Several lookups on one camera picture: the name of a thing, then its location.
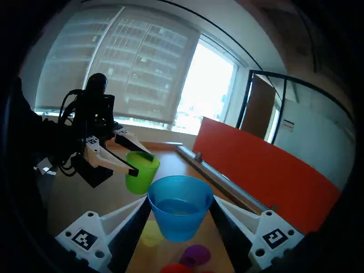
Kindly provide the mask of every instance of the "green cup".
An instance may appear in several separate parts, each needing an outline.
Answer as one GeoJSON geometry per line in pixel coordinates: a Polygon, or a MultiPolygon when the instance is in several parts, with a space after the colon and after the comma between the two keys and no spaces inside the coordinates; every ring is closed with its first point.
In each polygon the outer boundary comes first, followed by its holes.
{"type": "Polygon", "coordinates": [[[126,187],[134,194],[144,194],[148,191],[160,165],[155,156],[153,161],[150,161],[143,157],[143,154],[146,153],[133,151],[126,154],[126,161],[139,170],[137,177],[126,175],[126,187]]]}

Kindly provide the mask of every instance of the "window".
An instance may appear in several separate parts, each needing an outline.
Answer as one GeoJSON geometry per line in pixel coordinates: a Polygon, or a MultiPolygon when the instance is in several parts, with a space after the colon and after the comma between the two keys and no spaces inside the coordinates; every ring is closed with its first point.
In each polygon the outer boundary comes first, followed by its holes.
{"type": "Polygon", "coordinates": [[[40,76],[36,111],[57,112],[89,76],[108,78],[119,123],[198,134],[202,117],[225,121],[238,65],[204,36],[137,8],[85,10],[63,28],[40,76]]]}
{"type": "Polygon", "coordinates": [[[238,66],[200,40],[177,108],[173,131],[198,134],[202,117],[224,122],[238,66]]]}

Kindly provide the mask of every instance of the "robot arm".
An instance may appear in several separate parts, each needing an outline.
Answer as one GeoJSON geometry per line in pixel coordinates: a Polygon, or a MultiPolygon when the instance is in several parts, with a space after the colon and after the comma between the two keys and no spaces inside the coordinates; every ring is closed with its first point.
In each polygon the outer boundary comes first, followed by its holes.
{"type": "Polygon", "coordinates": [[[142,154],[149,161],[154,156],[138,141],[137,136],[128,132],[122,125],[114,122],[114,96],[105,95],[107,79],[97,73],[90,77],[85,90],[73,90],[65,97],[60,110],[59,123],[64,123],[71,113],[75,113],[72,122],[72,134],[78,145],[71,156],[71,166],[65,167],[68,158],[58,160],[60,170],[66,176],[79,173],[92,187],[97,187],[110,176],[113,171],[137,176],[139,170],[122,160],[106,148],[105,142],[112,138],[115,143],[131,151],[142,154]],[[77,95],[63,112],[62,109],[69,95],[77,95]]]}

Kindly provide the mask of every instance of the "red object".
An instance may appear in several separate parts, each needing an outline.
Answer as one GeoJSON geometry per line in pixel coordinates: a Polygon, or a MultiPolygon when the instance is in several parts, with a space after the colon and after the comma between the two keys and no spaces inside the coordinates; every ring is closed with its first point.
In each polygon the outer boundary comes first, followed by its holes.
{"type": "Polygon", "coordinates": [[[175,263],[163,267],[161,273],[192,273],[192,270],[185,265],[175,263]]]}
{"type": "Polygon", "coordinates": [[[193,151],[303,233],[317,231],[340,191],[308,164],[264,140],[203,118],[193,151]]]}

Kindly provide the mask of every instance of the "yellow object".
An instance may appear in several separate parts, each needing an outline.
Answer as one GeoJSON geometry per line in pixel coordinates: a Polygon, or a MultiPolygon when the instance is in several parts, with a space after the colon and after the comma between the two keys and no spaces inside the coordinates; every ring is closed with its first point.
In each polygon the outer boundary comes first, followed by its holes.
{"type": "Polygon", "coordinates": [[[149,248],[155,247],[164,240],[156,220],[147,220],[140,238],[142,243],[149,248]]]}

